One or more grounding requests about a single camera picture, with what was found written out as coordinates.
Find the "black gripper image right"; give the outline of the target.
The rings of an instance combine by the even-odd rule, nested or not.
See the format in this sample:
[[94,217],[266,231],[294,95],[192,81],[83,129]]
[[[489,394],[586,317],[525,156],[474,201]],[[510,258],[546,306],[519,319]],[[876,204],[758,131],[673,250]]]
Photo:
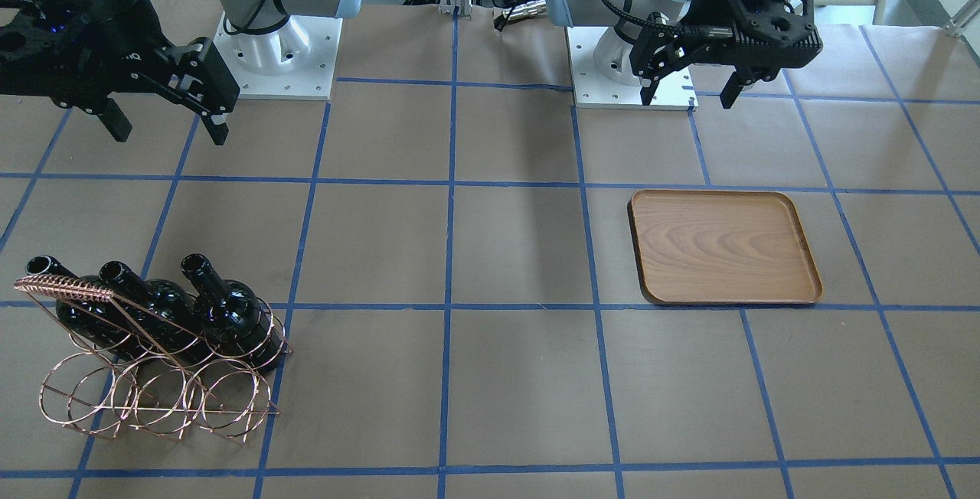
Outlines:
[[630,51],[641,104],[650,107],[661,80],[691,64],[731,67],[720,91],[724,109],[757,81],[802,69],[823,48],[813,7],[813,0],[690,0],[685,15],[671,24],[650,22]]

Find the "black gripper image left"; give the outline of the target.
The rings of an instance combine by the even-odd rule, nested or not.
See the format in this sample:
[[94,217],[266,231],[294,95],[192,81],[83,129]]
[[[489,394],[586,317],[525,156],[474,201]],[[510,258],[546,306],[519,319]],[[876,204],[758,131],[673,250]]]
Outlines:
[[132,123],[113,93],[151,93],[201,116],[214,145],[240,89],[210,38],[171,42],[150,0],[2,0],[2,93],[98,116],[116,142]]

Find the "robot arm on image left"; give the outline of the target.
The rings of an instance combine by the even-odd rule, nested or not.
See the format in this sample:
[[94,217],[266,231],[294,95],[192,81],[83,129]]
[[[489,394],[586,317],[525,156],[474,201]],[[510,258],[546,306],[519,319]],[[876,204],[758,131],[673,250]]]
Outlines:
[[97,116],[116,141],[132,125],[113,93],[151,93],[200,116],[223,145],[240,85],[228,66],[274,76],[309,67],[312,39],[300,18],[352,18],[361,0],[220,0],[230,53],[210,38],[186,45],[162,32],[150,0],[2,0],[2,93],[47,97]]

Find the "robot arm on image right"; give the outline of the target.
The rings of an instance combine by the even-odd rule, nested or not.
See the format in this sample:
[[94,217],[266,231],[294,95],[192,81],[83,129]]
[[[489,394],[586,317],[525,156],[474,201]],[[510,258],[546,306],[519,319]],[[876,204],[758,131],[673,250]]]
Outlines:
[[606,80],[661,103],[659,87],[693,64],[731,67],[724,108],[759,81],[802,69],[823,48],[813,0],[546,0],[556,26],[601,28],[593,63]]

